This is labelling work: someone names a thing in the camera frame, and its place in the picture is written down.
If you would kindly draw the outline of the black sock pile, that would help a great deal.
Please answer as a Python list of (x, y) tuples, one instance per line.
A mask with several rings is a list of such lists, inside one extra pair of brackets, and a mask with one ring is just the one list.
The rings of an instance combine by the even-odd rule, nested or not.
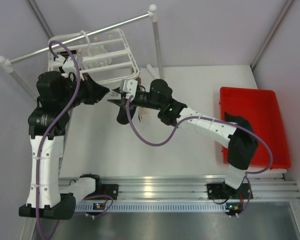
[[(133, 119), (135, 112), (137, 110), (136, 106), (131, 106), (129, 109), (129, 113), (130, 113), (130, 118)], [(118, 115), (116, 117), (116, 121), (121, 124), (121, 125), (127, 125), (129, 124), (129, 120), (128, 120), (128, 115), (127, 115), (127, 111), (126, 111), (126, 107), (125, 106), (120, 106), (119, 107), (119, 112)]]

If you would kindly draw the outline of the white plastic clip hanger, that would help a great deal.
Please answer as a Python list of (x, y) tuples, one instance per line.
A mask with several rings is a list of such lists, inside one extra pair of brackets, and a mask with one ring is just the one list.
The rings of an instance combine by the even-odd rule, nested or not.
[(82, 37), (67, 45), (74, 55), (82, 60), (81, 73), (87, 73), (99, 85), (110, 89), (108, 95), (117, 97), (113, 90), (120, 87), (125, 79), (137, 79), (140, 69), (133, 56), (131, 47), (120, 28), (94, 36), (85, 31), (73, 34), (57, 35), (52, 40), (65, 42)]

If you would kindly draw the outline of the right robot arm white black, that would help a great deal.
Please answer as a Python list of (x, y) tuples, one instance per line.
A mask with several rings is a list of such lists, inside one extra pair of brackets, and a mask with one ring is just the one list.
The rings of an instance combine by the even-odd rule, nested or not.
[(132, 118), (138, 107), (156, 110), (162, 123), (173, 127), (194, 131), (209, 137), (228, 150), (228, 172), (223, 181), (217, 199), (236, 198), (242, 192), (242, 183), (246, 172), (258, 149), (259, 142), (250, 123), (241, 116), (230, 116), (229, 121), (222, 121), (200, 114), (186, 104), (175, 100), (173, 90), (163, 79), (155, 79), (150, 83), (149, 91), (140, 89), (136, 80), (124, 79), (120, 87), (115, 89), (118, 99), (109, 102), (119, 106), (117, 122), (129, 124), (135, 135), (146, 145), (161, 147), (172, 138), (171, 135), (161, 143), (152, 143), (144, 139), (135, 128)]

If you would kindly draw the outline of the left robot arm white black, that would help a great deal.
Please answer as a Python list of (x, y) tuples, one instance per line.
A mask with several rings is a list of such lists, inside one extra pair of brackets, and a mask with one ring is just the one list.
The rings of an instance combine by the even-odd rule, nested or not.
[(87, 73), (77, 81), (74, 73), (64, 77), (58, 71), (39, 75), (36, 87), (37, 106), (28, 118), (32, 149), (30, 191), (26, 203), (19, 208), (19, 216), (69, 220), (81, 200), (87, 196), (97, 199), (103, 194), (100, 176), (91, 173), (59, 189), (69, 111), (80, 104), (98, 103), (110, 90)]

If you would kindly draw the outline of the white red hanging sock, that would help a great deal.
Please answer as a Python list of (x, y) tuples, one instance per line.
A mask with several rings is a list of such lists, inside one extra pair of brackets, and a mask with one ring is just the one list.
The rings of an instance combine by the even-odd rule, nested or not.
[[(80, 50), (80, 54), (82, 57), (96, 57), (102, 54), (108, 54), (109, 52), (104, 48), (103, 45), (92, 46), (89, 37), (86, 37), (86, 43), (88, 44), (87, 48), (83, 48)], [(104, 58), (101, 60), (94, 60), (90, 63), (84, 63), (82, 66), (85, 70), (93, 69), (98, 67), (105, 67), (112, 63), (111, 58)]]

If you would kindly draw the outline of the metal drying rack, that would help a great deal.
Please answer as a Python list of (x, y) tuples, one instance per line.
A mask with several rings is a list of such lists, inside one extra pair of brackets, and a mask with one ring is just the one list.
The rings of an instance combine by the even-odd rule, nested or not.
[[(158, 7), (155, 4), (151, 4), (148, 8), (147, 13), (95, 30), (95, 31), (90, 31), (86, 34), (81, 34), (78, 33), (74, 38), (70, 38), (66, 41), (63, 42), (64, 45), (78, 41), (82, 38), (94, 36), (94, 35), (99, 35), (103, 34), (109, 31), (112, 31), (114, 29), (117, 29), (119, 27), (122, 27), (124, 25), (128, 25), (143, 19), (151, 19), (152, 22), (152, 27), (153, 27), (153, 35), (154, 35), (154, 42), (155, 42), (155, 50), (156, 50), (156, 58), (157, 58), (157, 65), (158, 65), (158, 76), (163, 78), (164, 77), (164, 69), (163, 69), (163, 60), (162, 60), (162, 50), (161, 50), (161, 45), (160, 45), (160, 37), (159, 37), (159, 28), (158, 28)], [(45, 52), (48, 52), (49, 48), (42, 48), (39, 50), (36, 50), (34, 52), (15, 57), (12, 59), (5, 58), (4, 56), (0, 55), (0, 66), (1, 68), (8, 73), (16, 82), (17, 84), (23, 89), (25, 94), (30, 97), (31, 100), (35, 100), (36, 94), (31, 90), (31, 88), (22, 80), (22, 78), (17, 74), (17, 72), (14, 70), (13, 64), (25, 61), (27, 59), (33, 58), (37, 55), (43, 54)]]

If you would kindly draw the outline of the red plastic tray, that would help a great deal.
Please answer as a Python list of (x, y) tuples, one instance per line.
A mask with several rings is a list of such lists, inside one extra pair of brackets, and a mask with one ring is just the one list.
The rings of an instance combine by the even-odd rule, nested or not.
[(284, 125), (276, 94), (271, 90), (236, 87), (220, 88), (221, 119), (231, 116), (248, 120), (254, 133), (270, 148), (273, 155), (271, 169), (289, 169), (291, 160)]

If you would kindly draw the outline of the aluminium mounting rail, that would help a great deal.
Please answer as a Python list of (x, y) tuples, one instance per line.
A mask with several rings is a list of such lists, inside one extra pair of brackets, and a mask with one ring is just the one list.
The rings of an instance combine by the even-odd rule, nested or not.
[(272, 176), (245, 180), (232, 192), (226, 190), (221, 176), (103, 178), (104, 195), (78, 203), (77, 213), (200, 213), (220, 212), (235, 215), (246, 203), (300, 202), (294, 181)]

